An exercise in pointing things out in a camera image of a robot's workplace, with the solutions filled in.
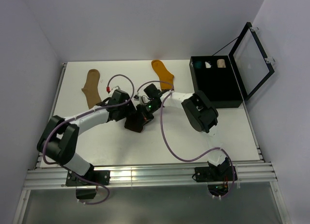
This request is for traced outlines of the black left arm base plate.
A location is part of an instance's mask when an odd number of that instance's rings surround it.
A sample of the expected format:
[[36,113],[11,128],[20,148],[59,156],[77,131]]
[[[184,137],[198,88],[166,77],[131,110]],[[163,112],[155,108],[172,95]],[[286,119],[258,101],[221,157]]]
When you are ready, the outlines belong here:
[[80,187],[92,185],[109,185],[110,171],[95,170],[87,173],[85,176],[80,176],[72,171],[67,174],[65,185],[67,187]]

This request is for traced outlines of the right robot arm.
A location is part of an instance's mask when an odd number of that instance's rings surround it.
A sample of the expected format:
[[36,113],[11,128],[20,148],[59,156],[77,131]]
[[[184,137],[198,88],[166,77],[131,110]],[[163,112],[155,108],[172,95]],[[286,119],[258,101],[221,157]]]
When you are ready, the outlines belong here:
[[199,132],[205,133],[211,139],[215,138],[216,126],[218,124],[218,111],[202,91],[195,93],[179,93],[175,92],[174,88],[159,90],[152,81],[146,82],[143,85],[147,87],[144,89],[148,99],[145,102],[139,91],[142,87],[137,89],[134,95],[134,100],[139,101],[136,106],[137,113],[140,115],[140,126],[143,127],[154,119],[153,113],[159,110],[160,130],[163,141],[168,151],[174,158],[185,163],[191,163],[207,156],[207,163],[210,167],[210,176],[214,180],[221,180],[227,173],[229,167],[233,167],[232,161],[227,152],[220,146],[211,147],[206,152],[193,159],[183,159],[175,154],[169,146],[163,126],[163,109],[165,107],[174,107],[182,109],[191,125],[191,127]]

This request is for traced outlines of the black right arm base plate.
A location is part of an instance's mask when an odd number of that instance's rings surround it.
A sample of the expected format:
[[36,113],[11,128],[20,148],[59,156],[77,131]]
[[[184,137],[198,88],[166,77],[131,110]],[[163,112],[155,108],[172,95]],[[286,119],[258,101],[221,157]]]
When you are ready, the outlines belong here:
[[228,167],[224,169],[223,172],[219,171],[217,167],[195,167],[194,174],[192,178],[196,182],[224,182],[233,180],[233,171],[234,171],[234,180],[237,180],[237,173],[235,167]]

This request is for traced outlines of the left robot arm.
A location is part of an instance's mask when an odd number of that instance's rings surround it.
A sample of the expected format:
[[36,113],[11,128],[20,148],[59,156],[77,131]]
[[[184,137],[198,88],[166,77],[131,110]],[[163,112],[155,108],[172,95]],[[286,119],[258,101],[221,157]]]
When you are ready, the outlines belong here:
[[84,113],[68,118],[51,117],[38,141],[37,150],[75,172],[83,185],[89,185],[94,180],[93,165],[76,153],[79,135],[97,125],[122,120],[134,112],[129,94],[115,89],[110,97]]

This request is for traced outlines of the dark brown striped-cuff sock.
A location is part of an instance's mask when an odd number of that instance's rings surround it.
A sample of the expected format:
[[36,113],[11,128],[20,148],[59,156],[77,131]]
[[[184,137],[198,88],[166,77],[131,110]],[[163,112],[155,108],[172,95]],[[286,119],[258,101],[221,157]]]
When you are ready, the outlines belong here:
[[146,123],[146,119],[142,113],[135,113],[126,118],[124,127],[130,131],[141,133]]

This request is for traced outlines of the mustard yellow striped-cuff sock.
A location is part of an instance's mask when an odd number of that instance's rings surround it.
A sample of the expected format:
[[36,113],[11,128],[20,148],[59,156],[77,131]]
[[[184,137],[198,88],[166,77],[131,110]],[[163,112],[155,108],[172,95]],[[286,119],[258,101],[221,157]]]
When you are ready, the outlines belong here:
[[153,60],[151,66],[159,78],[161,90],[172,89],[174,75],[167,70],[164,63],[160,60]]

